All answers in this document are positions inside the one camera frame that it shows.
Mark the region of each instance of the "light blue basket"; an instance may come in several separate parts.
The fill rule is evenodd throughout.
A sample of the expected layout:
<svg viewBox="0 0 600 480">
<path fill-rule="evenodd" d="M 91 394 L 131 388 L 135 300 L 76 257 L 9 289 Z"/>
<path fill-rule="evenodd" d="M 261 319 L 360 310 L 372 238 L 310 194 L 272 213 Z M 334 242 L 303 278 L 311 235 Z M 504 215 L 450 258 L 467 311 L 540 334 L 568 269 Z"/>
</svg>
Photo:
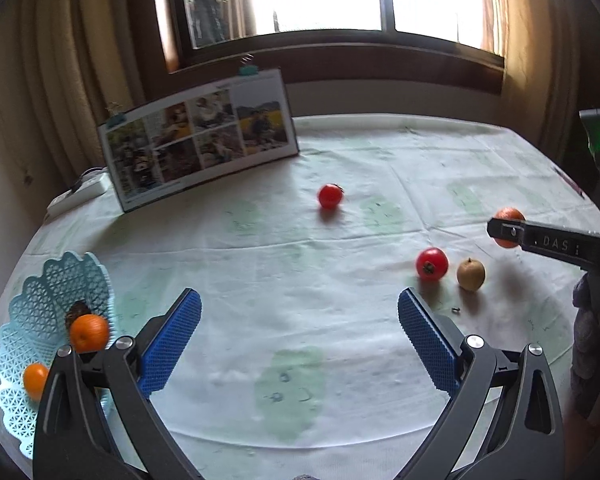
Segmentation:
<svg viewBox="0 0 600 480">
<path fill-rule="evenodd" d="M 22 373 L 32 363 L 51 366 L 56 350 L 69 342 L 64 316 L 78 300 L 109 321 L 110 346 L 120 336 L 113 289 L 107 270 L 91 253 L 80 258 L 69 251 L 60 260 L 47 260 L 42 276 L 29 276 L 24 281 L 22 293 L 9 304 L 10 322 L 0 327 L 4 427 L 20 441 L 20 451 L 28 458 L 33 456 L 38 405 L 24 391 Z M 105 413 L 110 405 L 106 390 L 102 397 Z"/>
</svg>

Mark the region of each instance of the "white power strip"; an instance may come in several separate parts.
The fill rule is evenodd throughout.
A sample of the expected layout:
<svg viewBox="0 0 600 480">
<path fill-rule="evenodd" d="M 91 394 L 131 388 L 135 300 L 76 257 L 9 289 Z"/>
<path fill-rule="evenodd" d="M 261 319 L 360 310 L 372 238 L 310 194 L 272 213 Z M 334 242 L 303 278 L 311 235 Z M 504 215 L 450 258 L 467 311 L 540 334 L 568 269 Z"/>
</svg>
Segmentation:
<svg viewBox="0 0 600 480">
<path fill-rule="evenodd" d="M 60 196 L 56 196 L 46 208 L 46 219 L 51 220 L 80 204 L 84 204 L 87 200 L 104 194 L 110 186 L 111 180 L 106 170 L 89 180 L 85 180 L 75 193 L 67 191 Z"/>
</svg>

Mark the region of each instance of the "white tablecloth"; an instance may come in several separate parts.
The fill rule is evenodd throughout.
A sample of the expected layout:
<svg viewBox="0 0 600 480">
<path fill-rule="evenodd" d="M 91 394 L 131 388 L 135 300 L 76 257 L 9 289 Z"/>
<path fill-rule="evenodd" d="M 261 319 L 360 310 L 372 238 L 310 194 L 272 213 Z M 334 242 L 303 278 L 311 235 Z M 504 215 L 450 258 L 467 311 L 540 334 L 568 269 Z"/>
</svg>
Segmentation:
<svg viewBox="0 0 600 480">
<path fill-rule="evenodd" d="M 122 328 L 135 335 L 183 288 L 202 321 L 152 402 L 207 480 L 386 480 L 407 462 L 448 397 L 402 332 L 396 303 L 418 287 L 414 259 L 443 248 L 451 266 L 420 292 L 465 333 L 521 350 L 539 342 L 561 395 L 568 386 L 576 267 L 504 250 L 485 225 L 503 206 L 527 219 L 600 231 L 600 212 L 515 133 L 413 116 L 295 120 L 301 155 L 122 214 L 107 194 L 44 225 L 0 300 L 65 250 L 107 267 Z M 316 192 L 344 188 L 334 218 Z M 461 294 L 456 266 L 486 266 Z M 460 307 L 459 315 L 452 307 Z M 472 460 L 495 402 L 461 458 Z M 23 465 L 17 443 L 0 440 Z M 110 424 L 139 465 L 115 413 Z"/>
</svg>

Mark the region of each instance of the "binder clip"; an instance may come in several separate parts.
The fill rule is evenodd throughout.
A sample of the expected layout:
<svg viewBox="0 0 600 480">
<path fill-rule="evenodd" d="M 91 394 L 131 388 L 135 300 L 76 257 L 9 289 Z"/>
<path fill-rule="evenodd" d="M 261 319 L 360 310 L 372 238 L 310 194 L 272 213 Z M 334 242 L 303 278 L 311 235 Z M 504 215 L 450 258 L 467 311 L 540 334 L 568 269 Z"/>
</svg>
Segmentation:
<svg viewBox="0 0 600 480">
<path fill-rule="evenodd" d="M 242 66 L 238 69 L 239 75 L 256 75 L 258 73 L 258 67 L 253 64 L 253 56 L 246 54 L 242 58 Z"/>
<path fill-rule="evenodd" d="M 107 128 L 111 129 L 114 126 L 118 126 L 126 121 L 126 115 L 122 113 L 122 105 L 118 103 L 109 103 L 107 106 L 109 112 L 109 119 L 107 119 Z"/>
</svg>

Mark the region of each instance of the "blue gripper pad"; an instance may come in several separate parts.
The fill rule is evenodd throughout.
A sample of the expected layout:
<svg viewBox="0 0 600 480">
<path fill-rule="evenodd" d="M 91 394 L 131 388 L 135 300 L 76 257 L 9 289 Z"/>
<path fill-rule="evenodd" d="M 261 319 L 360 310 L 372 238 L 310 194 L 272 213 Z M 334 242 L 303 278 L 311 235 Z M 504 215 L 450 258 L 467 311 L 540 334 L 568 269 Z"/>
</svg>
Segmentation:
<svg viewBox="0 0 600 480">
<path fill-rule="evenodd" d="M 435 387 L 453 397 L 460 387 L 458 356 L 408 288 L 398 298 L 398 319 Z"/>
<path fill-rule="evenodd" d="M 149 398 L 151 392 L 164 388 L 184 347 L 198 326 L 201 314 L 200 295 L 195 290 L 190 290 L 144 351 L 140 362 L 138 387 L 145 399 Z"/>
</svg>

